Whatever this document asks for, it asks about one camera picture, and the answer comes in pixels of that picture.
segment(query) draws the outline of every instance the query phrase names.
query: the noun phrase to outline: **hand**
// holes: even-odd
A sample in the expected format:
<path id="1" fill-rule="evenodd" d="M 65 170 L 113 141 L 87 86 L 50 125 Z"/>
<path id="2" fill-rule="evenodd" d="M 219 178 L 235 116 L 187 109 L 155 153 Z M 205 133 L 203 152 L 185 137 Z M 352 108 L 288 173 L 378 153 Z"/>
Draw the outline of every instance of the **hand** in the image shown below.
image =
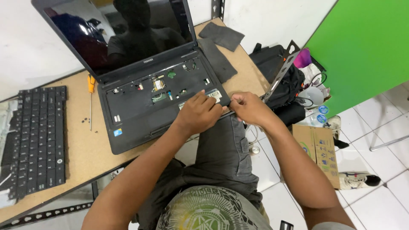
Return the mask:
<path id="1" fill-rule="evenodd" d="M 276 116 L 257 95 L 250 92 L 233 94 L 230 108 L 236 112 L 239 121 L 245 121 L 247 124 L 259 127 L 271 123 L 271 118 Z"/>
<path id="2" fill-rule="evenodd" d="M 216 98 L 206 96 L 202 90 L 187 100 L 172 126 L 188 138 L 214 126 L 222 112 L 223 107 L 216 104 Z"/>

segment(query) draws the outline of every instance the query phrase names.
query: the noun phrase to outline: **laptop screen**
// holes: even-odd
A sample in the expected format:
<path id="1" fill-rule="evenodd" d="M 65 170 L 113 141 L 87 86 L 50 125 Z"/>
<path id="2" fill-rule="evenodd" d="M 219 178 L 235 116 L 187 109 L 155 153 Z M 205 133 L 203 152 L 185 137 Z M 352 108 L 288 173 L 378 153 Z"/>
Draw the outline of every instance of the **laptop screen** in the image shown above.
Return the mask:
<path id="1" fill-rule="evenodd" d="M 69 0 L 44 11 L 97 76 L 193 40 L 182 0 Z"/>

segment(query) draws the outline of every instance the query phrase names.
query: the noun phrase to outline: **laptop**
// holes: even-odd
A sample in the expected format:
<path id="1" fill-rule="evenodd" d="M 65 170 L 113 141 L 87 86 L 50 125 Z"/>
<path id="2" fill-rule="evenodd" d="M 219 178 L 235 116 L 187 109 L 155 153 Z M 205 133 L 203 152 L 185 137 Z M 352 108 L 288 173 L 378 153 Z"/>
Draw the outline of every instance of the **laptop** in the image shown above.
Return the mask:
<path id="1" fill-rule="evenodd" d="M 85 66 L 113 154 L 162 135 L 201 90 L 230 99 L 198 47 L 186 0 L 32 0 Z"/>

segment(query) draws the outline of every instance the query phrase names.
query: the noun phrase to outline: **wooden desk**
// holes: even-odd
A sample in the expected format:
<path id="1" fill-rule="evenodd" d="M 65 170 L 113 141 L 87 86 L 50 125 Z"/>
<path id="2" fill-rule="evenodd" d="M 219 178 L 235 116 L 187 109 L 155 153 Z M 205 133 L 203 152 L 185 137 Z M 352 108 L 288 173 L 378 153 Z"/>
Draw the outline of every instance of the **wooden desk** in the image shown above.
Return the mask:
<path id="1" fill-rule="evenodd" d="M 224 26 L 219 18 L 212 21 Z M 207 23 L 196 26 L 196 34 L 199 34 Z M 253 92 L 258 96 L 264 95 L 269 84 L 244 49 L 239 46 L 233 53 L 225 48 L 219 46 L 218 48 L 238 72 L 223 84 L 228 95 L 245 91 Z M 89 130 L 88 122 L 82 123 L 84 118 L 89 118 L 90 114 L 87 76 L 88 72 L 84 71 L 49 85 L 67 86 L 66 183 L 33 193 L 11 207 L 0 209 L 1 225 L 13 221 L 13 218 L 27 215 L 58 197 L 113 171 L 139 156 L 155 142 L 152 140 L 119 155 L 112 154 L 97 93 L 92 97 L 92 131 Z"/>

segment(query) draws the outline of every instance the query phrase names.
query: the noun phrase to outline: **white sneaker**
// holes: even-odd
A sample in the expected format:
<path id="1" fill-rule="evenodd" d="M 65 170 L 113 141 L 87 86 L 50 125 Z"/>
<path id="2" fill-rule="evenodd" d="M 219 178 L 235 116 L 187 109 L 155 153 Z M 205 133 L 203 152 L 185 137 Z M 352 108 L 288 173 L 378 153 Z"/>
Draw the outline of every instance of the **white sneaker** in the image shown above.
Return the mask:
<path id="1" fill-rule="evenodd" d="M 377 175 L 359 172 L 340 172 L 339 184 L 341 190 L 369 188 L 378 186 L 381 178 Z"/>
<path id="2" fill-rule="evenodd" d="M 332 129 L 333 136 L 335 139 L 339 140 L 339 134 L 341 133 L 341 117 L 333 116 L 327 120 L 327 123 L 324 125 L 325 128 Z"/>

